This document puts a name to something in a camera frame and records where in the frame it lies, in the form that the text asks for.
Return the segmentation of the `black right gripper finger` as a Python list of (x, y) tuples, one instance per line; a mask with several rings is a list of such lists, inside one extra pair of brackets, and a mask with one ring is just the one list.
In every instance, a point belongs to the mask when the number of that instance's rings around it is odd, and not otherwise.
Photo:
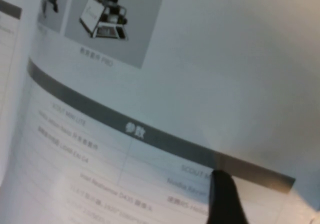
[(248, 223), (231, 175), (213, 170), (209, 189), (207, 223)]

